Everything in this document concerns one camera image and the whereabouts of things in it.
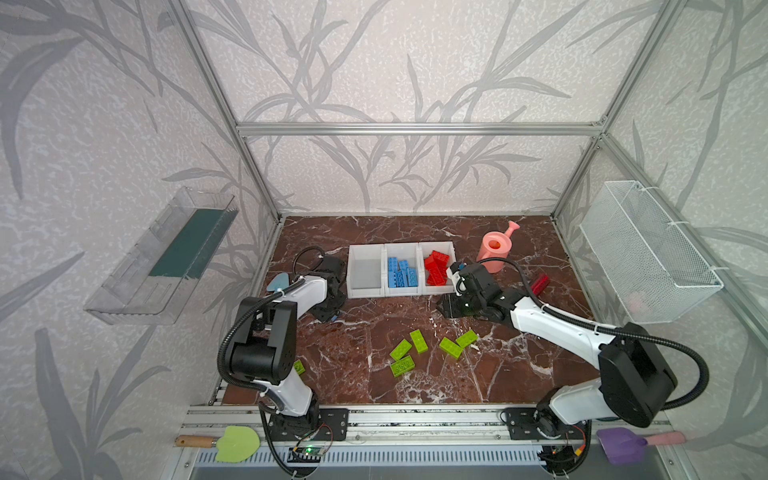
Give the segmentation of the red lego brick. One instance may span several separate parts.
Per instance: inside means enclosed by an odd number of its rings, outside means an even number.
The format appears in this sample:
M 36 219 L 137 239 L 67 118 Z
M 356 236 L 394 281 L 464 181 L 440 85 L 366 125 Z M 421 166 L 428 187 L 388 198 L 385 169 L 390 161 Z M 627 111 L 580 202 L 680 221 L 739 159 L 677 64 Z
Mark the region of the red lego brick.
M 439 273 L 439 274 L 443 274 L 444 276 L 446 276 L 446 268 L 447 268 L 447 266 L 436 264 L 430 258 L 430 256 L 428 256 L 428 257 L 426 257 L 424 259 L 424 268 L 425 268 L 425 271 L 427 272 L 428 275 L 429 275 L 430 272 L 434 272 L 434 273 Z
M 433 250 L 430 254 L 430 258 L 436 263 L 443 266 L 450 264 L 450 256 L 448 254 Z
M 443 274 L 430 272 L 426 278 L 426 284 L 428 286 L 444 286 L 447 282 L 447 277 Z

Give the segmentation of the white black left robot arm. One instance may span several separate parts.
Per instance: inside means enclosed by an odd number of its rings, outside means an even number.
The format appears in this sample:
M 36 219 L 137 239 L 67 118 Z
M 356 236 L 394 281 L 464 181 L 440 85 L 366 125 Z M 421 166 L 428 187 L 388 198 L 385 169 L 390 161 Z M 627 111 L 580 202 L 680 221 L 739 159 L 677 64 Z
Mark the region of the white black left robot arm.
M 294 367 L 298 320 L 310 314 L 322 323 L 331 322 L 346 301 L 345 262 L 318 247 L 314 250 L 320 259 L 307 273 L 295 272 L 286 287 L 266 297 L 241 301 L 217 354 L 224 381 L 255 390 L 267 401 L 259 410 L 265 436 L 273 441 L 343 441 L 347 435 L 349 411 L 322 408 Z

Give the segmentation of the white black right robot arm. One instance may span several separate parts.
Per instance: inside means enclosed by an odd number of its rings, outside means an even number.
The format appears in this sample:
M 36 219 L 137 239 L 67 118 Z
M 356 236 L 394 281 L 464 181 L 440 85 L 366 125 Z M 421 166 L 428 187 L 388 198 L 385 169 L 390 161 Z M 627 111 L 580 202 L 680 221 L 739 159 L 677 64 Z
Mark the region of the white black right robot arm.
M 541 436 L 557 439 L 570 427 L 608 418 L 647 427 L 659 412 L 692 403 L 709 386 L 710 368 L 694 349 L 651 335 L 636 323 L 613 326 L 553 307 L 534 293 L 526 278 L 521 288 L 504 289 L 487 263 L 454 262 L 447 267 L 452 291 L 438 306 L 444 317 L 473 317 L 534 335 L 598 372 L 595 379 L 556 387 L 538 402 L 530 418 Z M 665 348 L 689 357 L 698 370 L 694 386 L 679 397 L 673 395 L 678 379 L 662 354 Z

